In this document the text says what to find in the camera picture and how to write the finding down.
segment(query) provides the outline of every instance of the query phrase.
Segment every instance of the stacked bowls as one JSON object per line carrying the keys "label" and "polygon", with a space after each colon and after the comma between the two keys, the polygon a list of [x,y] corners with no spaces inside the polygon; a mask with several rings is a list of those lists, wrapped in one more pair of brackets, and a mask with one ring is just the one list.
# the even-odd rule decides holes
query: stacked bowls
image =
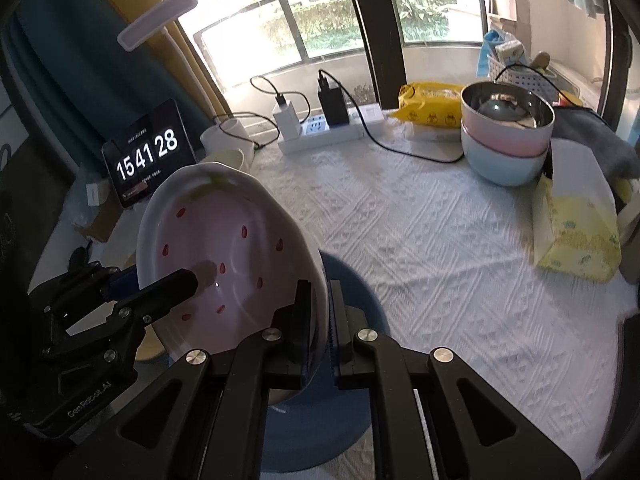
{"label": "stacked bowls", "polygon": [[462,148],[469,165],[500,186],[522,186],[542,169],[553,108],[533,92],[491,81],[462,91]]}

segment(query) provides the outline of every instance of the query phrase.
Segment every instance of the white tablecloth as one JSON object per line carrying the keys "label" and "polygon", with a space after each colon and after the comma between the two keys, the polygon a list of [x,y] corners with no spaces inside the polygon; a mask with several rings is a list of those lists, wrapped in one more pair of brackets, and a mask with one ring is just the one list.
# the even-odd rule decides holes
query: white tablecloth
{"label": "white tablecloth", "polygon": [[[388,129],[386,142],[409,147],[401,123]],[[322,250],[367,280],[401,345],[453,349],[583,473],[593,469],[614,392],[617,327],[636,309],[636,289],[619,273],[602,285],[531,265],[533,185],[497,187],[464,160],[425,162],[368,139],[286,156],[272,145],[252,173]],[[290,476],[373,478],[370,433]]]}

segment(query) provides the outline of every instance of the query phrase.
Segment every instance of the yellow wet wipes package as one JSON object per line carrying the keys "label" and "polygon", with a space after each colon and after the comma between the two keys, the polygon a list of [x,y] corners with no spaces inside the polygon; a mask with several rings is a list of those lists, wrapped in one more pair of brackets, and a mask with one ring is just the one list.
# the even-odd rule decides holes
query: yellow wet wipes package
{"label": "yellow wet wipes package", "polygon": [[533,196],[534,264],[608,282],[620,265],[613,193],[593,152],[551,139],[553,179],[542,176]]}
{"label": "yellow wet wipes package", "polygon": [[460,92],[463,88],[431,81],[404,85],[398,94],[400,109],[391,117],[437,128],[459,128],[462,122]]}

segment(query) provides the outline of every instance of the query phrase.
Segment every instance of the power strip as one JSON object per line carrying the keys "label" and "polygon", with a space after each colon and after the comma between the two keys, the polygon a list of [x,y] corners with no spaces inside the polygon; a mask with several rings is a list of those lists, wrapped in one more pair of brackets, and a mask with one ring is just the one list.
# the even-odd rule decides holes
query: power strip
{"label": "power strip", "polygon": [[[384,133],[385,116],[379,104],[363,105],[360,107],[360,111],[371,135],[377,137]],[[326,123],[324,114],[309,117],[302,124],[302,133],[299,137],[278,141],[280,151],[285,154],[302,152],[303,150],[312,150],[321,146],[329,146],[330,144],[338,144],[339,142],[365,137],[367,134],[362,127],[362,121],[356,108],[347,108],[347,112],[349,114],[349,124],[334,126],[333,128],[330,128]]]}

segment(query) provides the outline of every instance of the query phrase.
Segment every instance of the white basket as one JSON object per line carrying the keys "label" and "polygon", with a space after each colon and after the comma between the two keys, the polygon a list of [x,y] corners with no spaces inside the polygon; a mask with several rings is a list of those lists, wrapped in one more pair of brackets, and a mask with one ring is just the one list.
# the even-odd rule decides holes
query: white basket
{"label": "white basket", "polygon": [[[493,58],[488,56],[489,59],[489,78],[493,81],[496,76],[504,69],[504,65]],[[553,80],[556,78],[555,74],[550,74],[547,70],[546,76]],[[512,85],[521,86],[534,94],[542,97],[550,105],[558,101],[558,90],[556,90],[549,81],[543,78],[540,74],[533,72],[533,70],[527,70],[526,72],[514,69],[506,70],[500,76],[501,83],[510,83]]]}

